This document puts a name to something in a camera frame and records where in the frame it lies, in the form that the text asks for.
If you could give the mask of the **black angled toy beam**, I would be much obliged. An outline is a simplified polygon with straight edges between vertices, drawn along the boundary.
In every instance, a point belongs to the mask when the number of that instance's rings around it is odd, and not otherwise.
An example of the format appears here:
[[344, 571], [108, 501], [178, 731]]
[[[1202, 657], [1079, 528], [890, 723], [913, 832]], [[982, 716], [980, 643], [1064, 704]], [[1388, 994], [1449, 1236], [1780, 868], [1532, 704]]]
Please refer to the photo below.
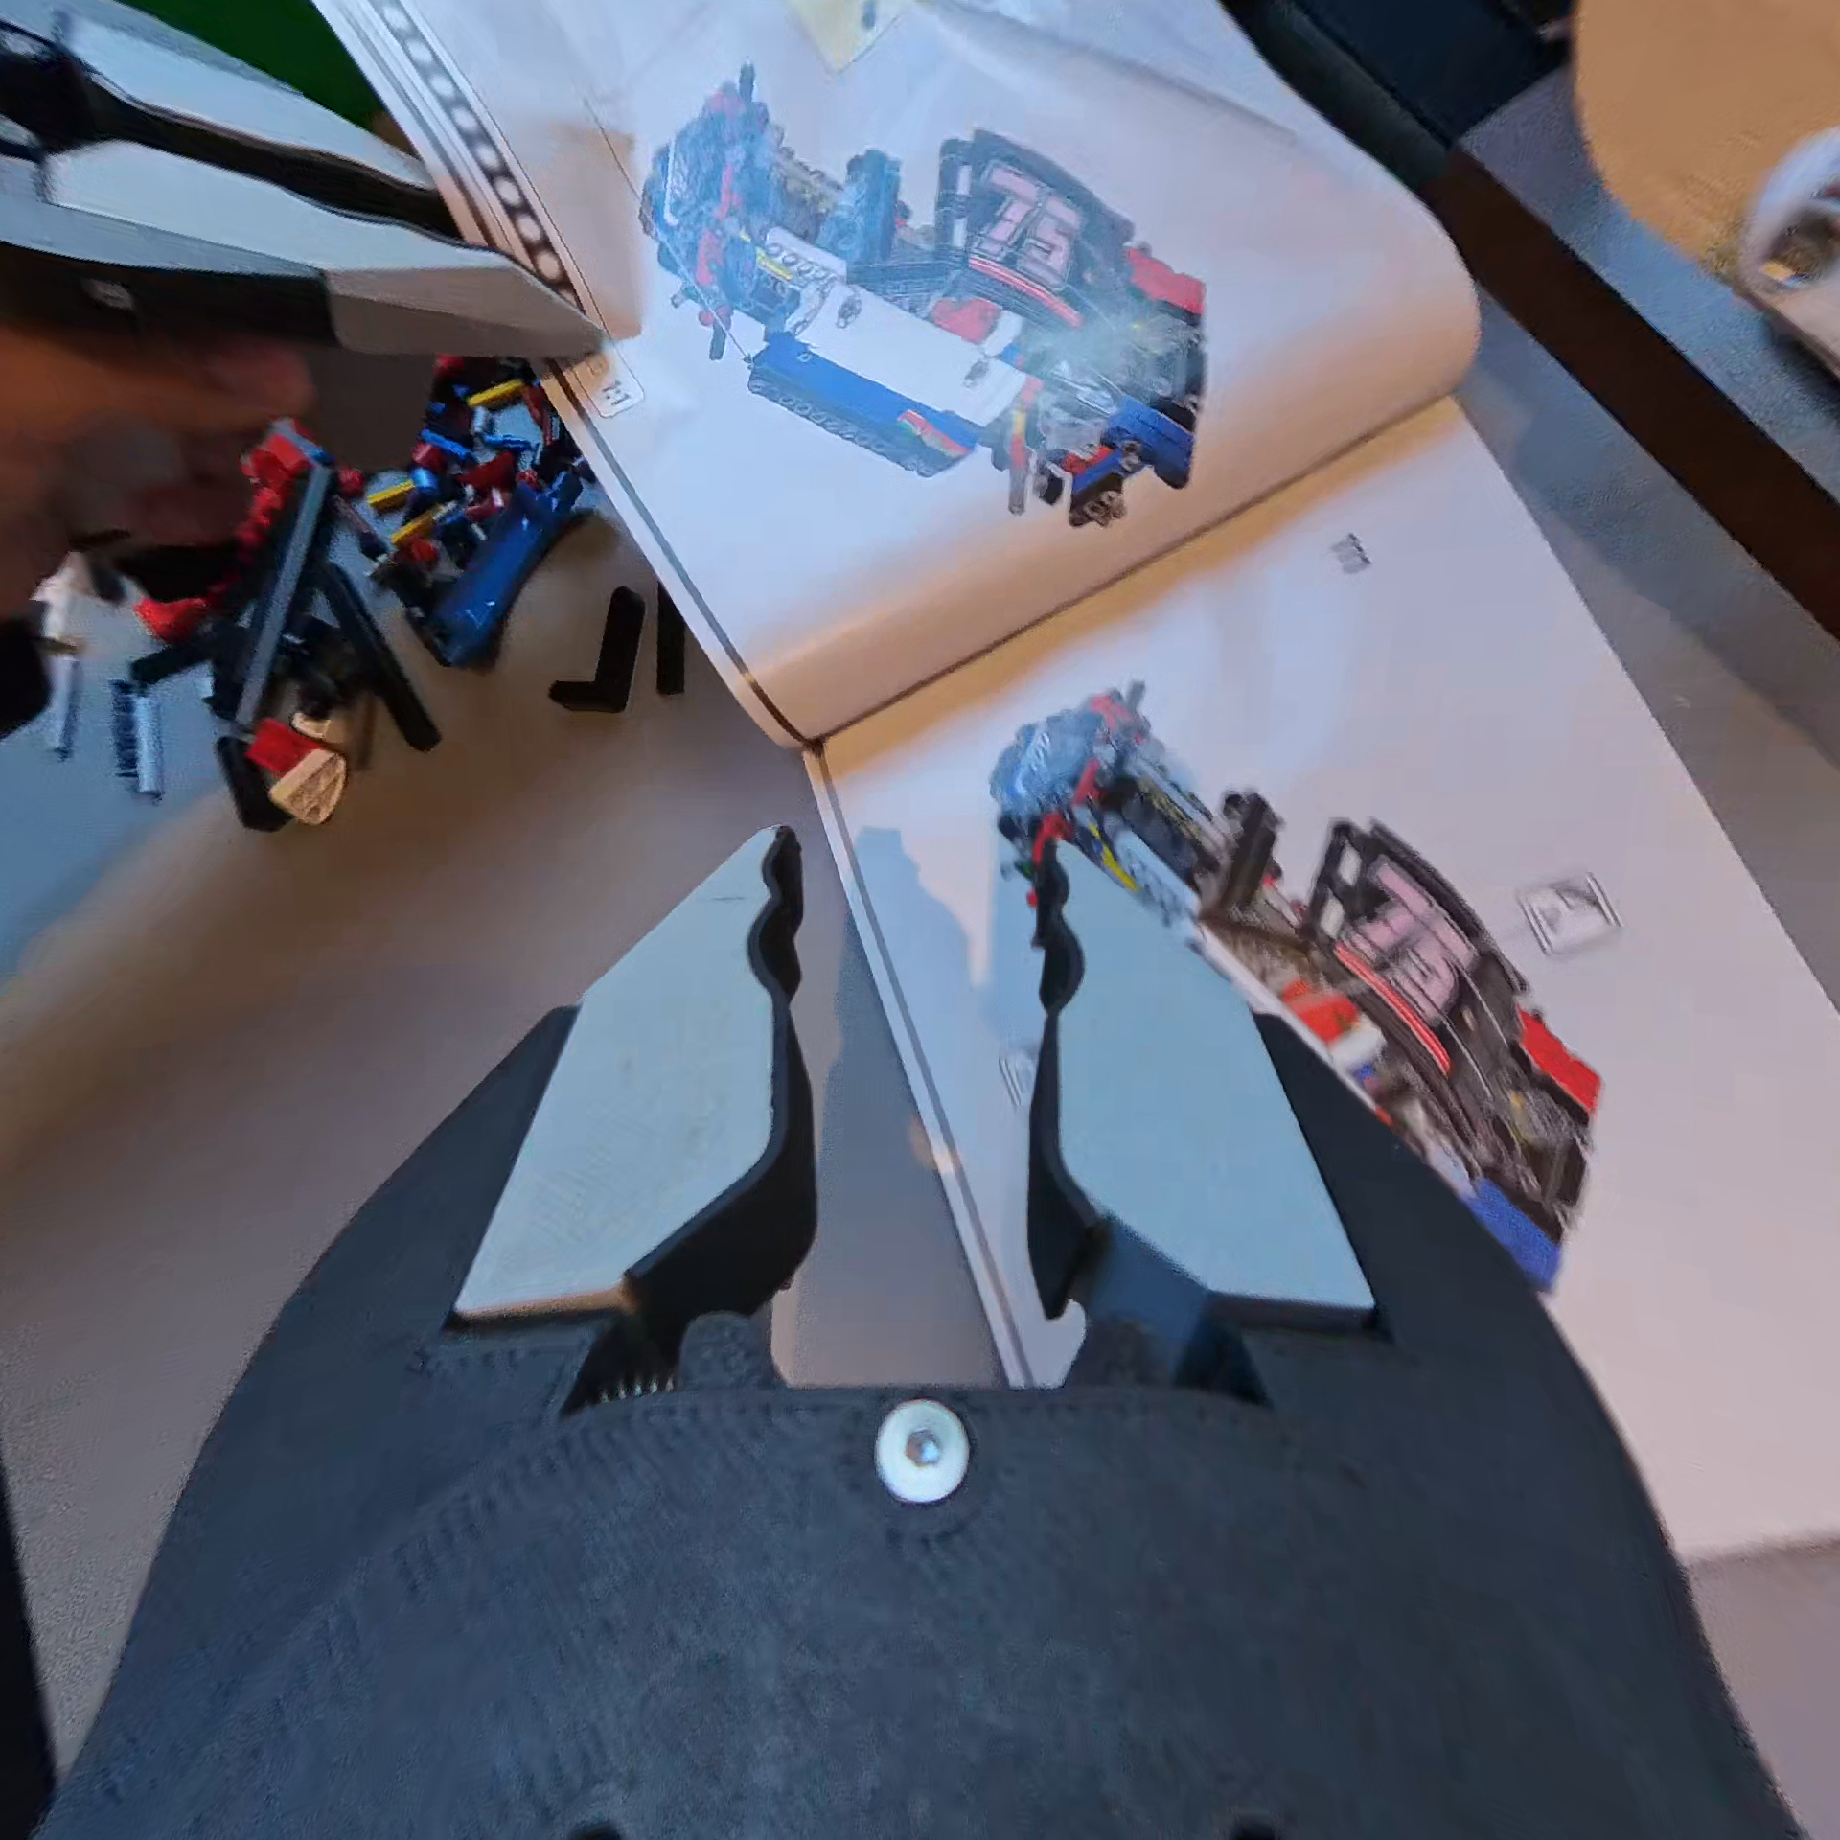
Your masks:
[[622, 716], [631, 700], [637, 650], [646, 628], [646, 602], [631, 586], [612, 586], [594, 674], [556, 680], [548, 700], [570, 716]]

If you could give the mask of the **pile of toy brick pieces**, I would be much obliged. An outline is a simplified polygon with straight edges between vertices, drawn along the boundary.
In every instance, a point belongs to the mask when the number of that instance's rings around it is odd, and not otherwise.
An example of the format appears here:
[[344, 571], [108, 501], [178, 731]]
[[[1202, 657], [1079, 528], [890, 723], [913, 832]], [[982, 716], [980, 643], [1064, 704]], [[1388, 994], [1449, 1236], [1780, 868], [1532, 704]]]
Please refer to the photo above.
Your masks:
[[[356, 475], [360, 487], [352, 504], [360, 535], [336, 538], [334, 559], [356, 582], [395, 654], [384, 615], [396, 615], [404, 632], [441, 668], [493, 668], [508, 615], [530, 575], [586, 516], [586, 460], [538, 389], [533, 368], [511, 360], [441, 356], [421, 428], [403, 467]], [[147, 641], [145, 657], [152, 643], [134, 616], [136, 598], [181, 591], [152, 586], [147, 556], [192, 563], [226, 546], [229, 538], [202, 549], [136, 553], [118, 538], [81, 541], [36, 589], [29, 609], [3, 623], [3, 737], [40, 731], [51, 757], [71, 757], [81, 616], [125, 605]]]

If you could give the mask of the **grey desk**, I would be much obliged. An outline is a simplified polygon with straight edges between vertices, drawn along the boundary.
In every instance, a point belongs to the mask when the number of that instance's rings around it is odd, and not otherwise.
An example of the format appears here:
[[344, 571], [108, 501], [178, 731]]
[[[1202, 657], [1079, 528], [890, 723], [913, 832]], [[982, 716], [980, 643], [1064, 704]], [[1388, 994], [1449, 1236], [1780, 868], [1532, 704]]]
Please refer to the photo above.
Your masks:
[[1798, 1837], [1547, 1302], [1258, 1014], [1367, 1328], [1079, 1314], [1057, 1383], [982, 1391], [786, 1387], [768, 1305], [459, 1324], [635, 945], [589, 932], [637, 783], [570, 746], [544, 795], [494, 757], [485, 845], [410, 772], [386, 880], [441, 912], [336, 891], [375, 767], [349, 832], [221, 839], [226, 914], [136, 902], [58, 1020], [71, 1057], [159, 988], [147, 1092], [288, 949], [189, 1296], [288, 1191], [360, 1207], [196, 1454], [43, 1837]]

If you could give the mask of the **black red toy car assembly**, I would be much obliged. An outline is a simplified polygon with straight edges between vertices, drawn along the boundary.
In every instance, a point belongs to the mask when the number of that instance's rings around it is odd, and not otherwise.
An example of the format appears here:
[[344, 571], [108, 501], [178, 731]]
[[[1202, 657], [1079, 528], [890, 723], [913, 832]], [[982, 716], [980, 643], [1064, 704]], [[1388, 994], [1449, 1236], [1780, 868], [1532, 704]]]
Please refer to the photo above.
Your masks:
[[243, 452], [240, 475], [249, 500], [226, 546], [147, 556], [152, 586], [181, 591], [136, 598], [152, 648], [121, 680], [156, 690], [207, 674], [218, 778], [240, 827], [273, 835], [334, 817], [378, 713], [421, 753], [441, 731], [334, 559], [336, 538], [360, 535], [360, 476], [289, 422]]

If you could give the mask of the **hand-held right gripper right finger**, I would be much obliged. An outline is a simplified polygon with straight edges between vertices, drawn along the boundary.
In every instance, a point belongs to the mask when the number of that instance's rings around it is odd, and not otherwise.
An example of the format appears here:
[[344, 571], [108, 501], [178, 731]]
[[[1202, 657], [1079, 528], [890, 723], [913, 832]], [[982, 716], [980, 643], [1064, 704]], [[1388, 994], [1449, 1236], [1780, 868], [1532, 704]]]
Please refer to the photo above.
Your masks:
[[1253, 1009], [1079, 853], [1035, 878], [1026, 1254], [1045, 1321], [1357, 1331], [1373, 1294]]

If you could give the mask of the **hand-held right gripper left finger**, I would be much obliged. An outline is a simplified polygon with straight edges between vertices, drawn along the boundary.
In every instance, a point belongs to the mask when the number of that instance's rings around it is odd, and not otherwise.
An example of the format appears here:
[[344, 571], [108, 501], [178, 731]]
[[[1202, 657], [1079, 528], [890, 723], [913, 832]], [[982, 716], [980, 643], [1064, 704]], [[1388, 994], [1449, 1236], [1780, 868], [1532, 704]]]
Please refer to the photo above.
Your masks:
[[733, 849], [573, 1014], [459, 1324], [753, 1314], [816, 1233], [792, 827]]

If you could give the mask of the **white document holder stand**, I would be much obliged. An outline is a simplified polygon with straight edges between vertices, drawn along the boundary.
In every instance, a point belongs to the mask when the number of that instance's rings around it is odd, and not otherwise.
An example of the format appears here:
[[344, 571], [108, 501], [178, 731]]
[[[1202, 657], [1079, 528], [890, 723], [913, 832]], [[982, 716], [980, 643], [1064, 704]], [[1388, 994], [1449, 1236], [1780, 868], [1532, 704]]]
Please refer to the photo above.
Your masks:
[[1836, 130], [1792, 145], [1764, 182], [1735, 285], [1836, 379]]

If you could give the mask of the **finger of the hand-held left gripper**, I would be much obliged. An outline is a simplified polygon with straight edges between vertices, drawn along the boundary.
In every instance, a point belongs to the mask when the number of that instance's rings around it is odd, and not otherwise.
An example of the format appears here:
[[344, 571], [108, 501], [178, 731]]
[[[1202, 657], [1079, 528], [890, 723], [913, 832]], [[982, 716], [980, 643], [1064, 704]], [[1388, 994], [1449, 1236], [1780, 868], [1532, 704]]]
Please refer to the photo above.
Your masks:
[[249, 334], [356, 356], [573, 361], [605, 334], [494, 250], [103, 144], [3, 188], [3, 320]]
[[74, 3], [3, 7], [3, 120], [36, 156], [139, 148], [311, 204], [434, 204], [426, 170], [212, 47]]

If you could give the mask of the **person's left hand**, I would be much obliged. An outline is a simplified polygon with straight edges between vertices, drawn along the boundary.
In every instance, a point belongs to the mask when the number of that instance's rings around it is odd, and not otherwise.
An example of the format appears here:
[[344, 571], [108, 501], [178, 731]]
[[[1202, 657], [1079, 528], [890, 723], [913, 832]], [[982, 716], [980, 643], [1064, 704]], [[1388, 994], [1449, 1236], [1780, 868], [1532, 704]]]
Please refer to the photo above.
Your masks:
[[229, 538], [243, 452], [310, 409], [306, 356], [281, 342], [6, 324], [3, 616], [22, 616], [85, 538], [130, 549]]

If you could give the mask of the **toy car instruction booklet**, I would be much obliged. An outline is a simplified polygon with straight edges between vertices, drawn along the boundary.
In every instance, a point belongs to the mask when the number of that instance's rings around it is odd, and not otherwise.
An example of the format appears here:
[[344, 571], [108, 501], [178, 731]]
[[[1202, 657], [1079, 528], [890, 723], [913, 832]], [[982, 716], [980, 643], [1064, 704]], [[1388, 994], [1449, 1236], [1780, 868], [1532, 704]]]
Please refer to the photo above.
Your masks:
[[1672, 1542], [1836, 1540], [1836, 1010], [1457, 404], [1425, 208], [1206, 3], [319, 3], [796, 749], [1009, 1383], [1049, 846], [1505, 1250]]

